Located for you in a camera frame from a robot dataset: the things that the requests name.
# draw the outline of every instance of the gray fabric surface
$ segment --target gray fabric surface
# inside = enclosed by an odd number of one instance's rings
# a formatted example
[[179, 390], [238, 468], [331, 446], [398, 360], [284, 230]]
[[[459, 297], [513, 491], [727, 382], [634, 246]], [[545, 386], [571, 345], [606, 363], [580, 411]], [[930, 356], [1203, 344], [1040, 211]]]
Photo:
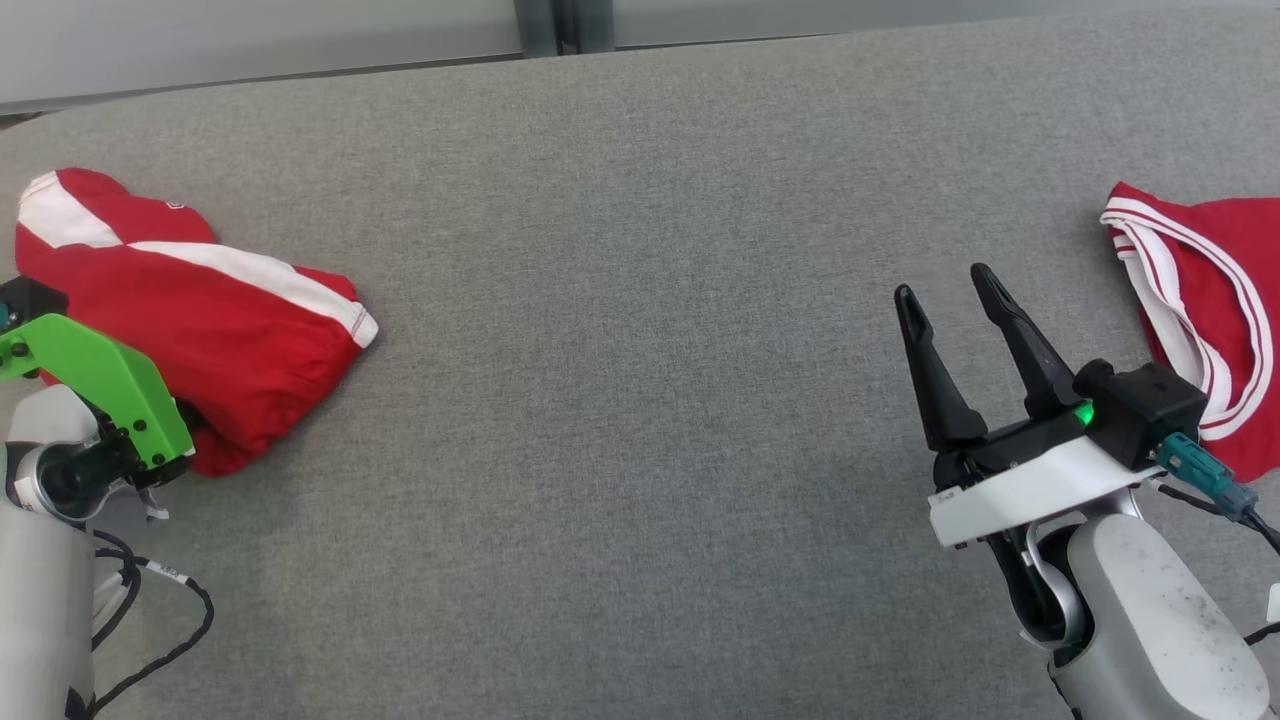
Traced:
[[[1068, 717], [995, 562], [934, 544], [891, 290], [992, 424], [1021, 391], [972, 261], [1073, 365], [1144, 361], [1103, 199], [1280, 195], [1277, 67], [1274, 13], [1052, 18], [184, 91], [0, 133], [0, 225], [29, 178], [96, 168], [348, 274], [383, 328], [269, 457], [163, 493], [140, 544], [218, 620], [105, 716]], [[1258, 625], [1261, 541], [1143, 502]], [[148, 582], [100, 691], [197, 621]], [[1261, 655], [1280, 687], [1280, 642]]]

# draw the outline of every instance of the green light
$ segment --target green light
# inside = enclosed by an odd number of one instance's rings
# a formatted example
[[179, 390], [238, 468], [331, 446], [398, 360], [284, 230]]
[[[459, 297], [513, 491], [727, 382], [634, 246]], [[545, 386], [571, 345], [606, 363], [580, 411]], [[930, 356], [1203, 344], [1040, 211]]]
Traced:
[[1074, 413], [1075, 416], [1080, 419], [1082, 425], [1089, 427], [1089, 423], [1093, 421], [1093, 401], [1085, 400], [1082, 405], [1075, 407]]

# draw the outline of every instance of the green bracket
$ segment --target green bracket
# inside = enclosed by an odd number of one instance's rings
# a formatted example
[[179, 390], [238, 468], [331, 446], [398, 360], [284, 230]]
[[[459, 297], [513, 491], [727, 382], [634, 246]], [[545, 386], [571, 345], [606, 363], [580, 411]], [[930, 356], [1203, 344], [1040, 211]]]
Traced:
[[191, 451], [191, 433], [150, 357], [65, 315], [0, 334], [0, 379], [45, 370], [128, 430], [147, 469]]

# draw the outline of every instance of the teal connector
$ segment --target teal connector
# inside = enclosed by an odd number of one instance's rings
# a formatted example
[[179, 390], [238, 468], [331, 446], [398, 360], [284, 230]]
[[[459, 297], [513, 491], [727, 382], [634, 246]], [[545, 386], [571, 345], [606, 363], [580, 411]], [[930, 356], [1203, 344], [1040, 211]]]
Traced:
[[1156, 446], [1156, 462], [1204, 493], [1231, 520], [1239, 521], [1258, 502], [1256, 492], [1235, 482], [1230, 468], [1183, 433], [1174, 433]]

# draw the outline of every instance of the red garment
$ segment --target red garment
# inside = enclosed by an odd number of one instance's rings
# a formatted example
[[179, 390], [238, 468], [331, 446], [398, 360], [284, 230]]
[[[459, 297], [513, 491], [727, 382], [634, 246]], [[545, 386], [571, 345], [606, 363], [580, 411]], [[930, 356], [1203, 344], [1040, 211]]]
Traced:
[[1270, 320], [1280, 318], [1280, 200], [1185, 206], [1120, 183], [1102, 223], [1142, 301], [1152, 351], [1208, 395], [1199, 441], [1239, 482], [1280, 466]]
[[18, 201], [18, 270], [151, 357], [207, 421], [192, 469], [234, 473], [337, 387], [378, 323], [347, 278], [218, 245], [198, 213], [68, 168]]

